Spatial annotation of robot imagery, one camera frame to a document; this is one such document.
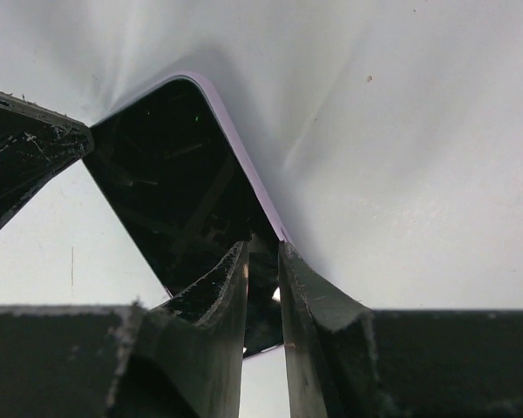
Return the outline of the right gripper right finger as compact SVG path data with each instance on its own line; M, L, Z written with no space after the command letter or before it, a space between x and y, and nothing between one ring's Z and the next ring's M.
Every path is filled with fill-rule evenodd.
M371 310L279 248L290 412L294 417L376 417L377 349Z

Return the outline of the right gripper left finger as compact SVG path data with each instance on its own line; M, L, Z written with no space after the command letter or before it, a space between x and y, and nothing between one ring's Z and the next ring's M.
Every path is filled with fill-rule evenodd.
M140 323L111 417L236 417L248 302L248 246Z

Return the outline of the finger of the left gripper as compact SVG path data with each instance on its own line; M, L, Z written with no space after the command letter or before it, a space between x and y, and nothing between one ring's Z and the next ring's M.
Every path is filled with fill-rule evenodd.
M87 126L0 92L0 230L51 179L93 149Z

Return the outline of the translucent purple phone case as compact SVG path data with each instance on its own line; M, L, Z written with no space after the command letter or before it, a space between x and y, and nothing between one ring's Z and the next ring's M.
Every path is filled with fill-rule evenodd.
M283 344L278 247L283 241L289 240L289 233L214 85L205 76L192 71L172 72L166 81L187 81L204 97L255 197L256 222L248 242L254 283L248 295L243 357L249 359L265 354Z

